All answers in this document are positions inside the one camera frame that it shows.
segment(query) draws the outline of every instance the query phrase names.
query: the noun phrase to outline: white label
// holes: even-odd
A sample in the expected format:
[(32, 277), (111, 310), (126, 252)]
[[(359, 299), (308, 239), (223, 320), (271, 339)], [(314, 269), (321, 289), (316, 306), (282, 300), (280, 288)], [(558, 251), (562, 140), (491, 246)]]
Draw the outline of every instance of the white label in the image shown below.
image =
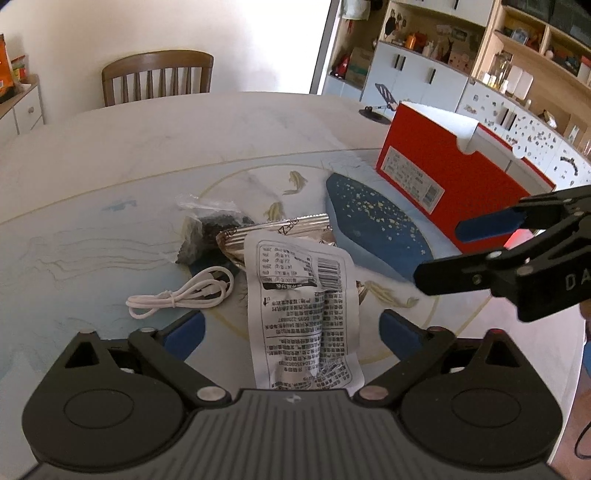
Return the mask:
[(392, 147), (388, 149), (382, 171), (429, 213), (433, 213), (445, 193), (435, 180)]
[(257, 388), (363, 386), (359, 296), (350, 255), (267, 231), (245, 240), (248, 332)]

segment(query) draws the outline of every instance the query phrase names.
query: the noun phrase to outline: dining table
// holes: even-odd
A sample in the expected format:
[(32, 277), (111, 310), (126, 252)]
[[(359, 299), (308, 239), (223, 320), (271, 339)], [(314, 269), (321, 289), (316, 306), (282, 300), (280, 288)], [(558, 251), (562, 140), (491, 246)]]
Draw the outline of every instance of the dining table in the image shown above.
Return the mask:
[[(376, 173), (389, 126), (359, 108), (335, 96), (180, 95), (81, 113), (0, 151), (0, 480), (34, 466), (22, 410), (77, 332), (126, 338), (187, 312), (136, 320), (125, 305), (131, 295), (176, 290), (191, 277), (176, 263), (183, 224), (194, 216), (187, 199), (232, 204), (256, 223), (270, 220), (276, 204), (281, 216), (296, 218), (326, 212), (326, 181), (337, 173), (396, 205), (433, 258), (458, 253)], [(294, 178), (303, 179), (301, 191)], [(398, 362), (379, 337), (385, 309), (468, 338), (501, 328), (544, 380), (566, 425), (585, 343), (576, 307), (526, 324), (486, 290), (428, 297), (410, 281), (361, 266), (356, 279), (370, 286), (357, 352), (366, 382)], [(205, 337), (186, 359), (233, 395), (255, 387), (247, 292), (238, 275), (231, 297), (204, 310)]]

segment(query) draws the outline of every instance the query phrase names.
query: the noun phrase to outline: orange bag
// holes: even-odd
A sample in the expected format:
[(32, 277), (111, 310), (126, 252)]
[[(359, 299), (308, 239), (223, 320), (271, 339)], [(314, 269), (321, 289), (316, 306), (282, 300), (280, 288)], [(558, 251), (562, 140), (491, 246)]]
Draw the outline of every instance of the orange bag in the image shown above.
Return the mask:
[(0, 34), (0, 103), (14, 96), (14, 80), (12, 78), (12, 65), (6, 53), (4, 35)]

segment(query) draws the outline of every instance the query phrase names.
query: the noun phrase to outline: black cable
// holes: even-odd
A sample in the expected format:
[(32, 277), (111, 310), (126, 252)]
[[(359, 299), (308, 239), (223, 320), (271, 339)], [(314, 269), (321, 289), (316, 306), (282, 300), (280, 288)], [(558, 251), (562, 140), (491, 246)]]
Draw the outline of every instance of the black cable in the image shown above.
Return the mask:
[(591, 421), (583, 429), (583, 431), (581, 432), (581, 435), (579, 435), (579, 438), (577, 439), (577, 442), (574, 444), (574, 454), (577, 456), (577, 458), (580, 458), (581, 460), (591, 459), (591, 455), (585, 455), (584, 453), (579, 453), (579, 443), (581, 443), (581, 440), (583, 440), (583, 437), (589, 431), (589, 429), (591, 429)]

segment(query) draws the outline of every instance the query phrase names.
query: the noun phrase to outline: white wall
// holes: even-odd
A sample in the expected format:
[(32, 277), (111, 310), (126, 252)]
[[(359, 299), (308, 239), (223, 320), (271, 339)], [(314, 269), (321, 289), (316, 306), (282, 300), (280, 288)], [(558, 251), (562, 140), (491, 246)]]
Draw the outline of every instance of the white wall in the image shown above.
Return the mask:
[(308, 93), (330, 0), (12, 0), (9, 55), (29, 55), (47, 122), (103, 105), (108, 63), (151, 50), (215, 57), (212, 92)]

